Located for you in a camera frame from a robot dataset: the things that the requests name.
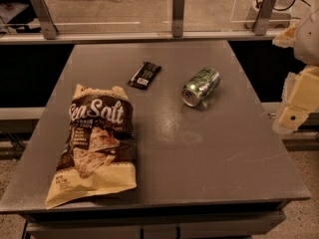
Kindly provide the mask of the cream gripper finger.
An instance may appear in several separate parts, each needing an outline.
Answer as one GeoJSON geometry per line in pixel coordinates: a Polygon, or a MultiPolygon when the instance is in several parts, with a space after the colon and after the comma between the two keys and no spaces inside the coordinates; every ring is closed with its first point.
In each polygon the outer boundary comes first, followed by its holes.
{"type": "Polygon", "coordinates": [[[304,124],[308,118],[309,115],[304,111],[281,104],[274,117],[272,129],[278,134],[290,134],[304,124]]]}

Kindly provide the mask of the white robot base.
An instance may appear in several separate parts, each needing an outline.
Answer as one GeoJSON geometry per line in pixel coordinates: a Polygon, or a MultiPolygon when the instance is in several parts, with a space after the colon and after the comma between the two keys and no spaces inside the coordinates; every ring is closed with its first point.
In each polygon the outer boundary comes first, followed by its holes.
{"type": "Polygon", "coordinates": [[[296,0],[255,0],[249,9],[245,26],[252,29],[264,20],[269,28],[287,28],[292,20],[292,6],[296,0]]]}

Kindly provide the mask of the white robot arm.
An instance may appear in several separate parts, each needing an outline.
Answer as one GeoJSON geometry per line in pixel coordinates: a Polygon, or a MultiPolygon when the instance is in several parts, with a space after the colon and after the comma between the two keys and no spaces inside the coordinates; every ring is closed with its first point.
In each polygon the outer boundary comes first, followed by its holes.
{"type": "Polygon", "coordinates": [[[272,44],[292,48],[294,57],[305,64],[300,73],[287,75],[272,125],[275,132],[289,134],[319,108],[319,0],[298,22],[275,37],[272,44]]]}

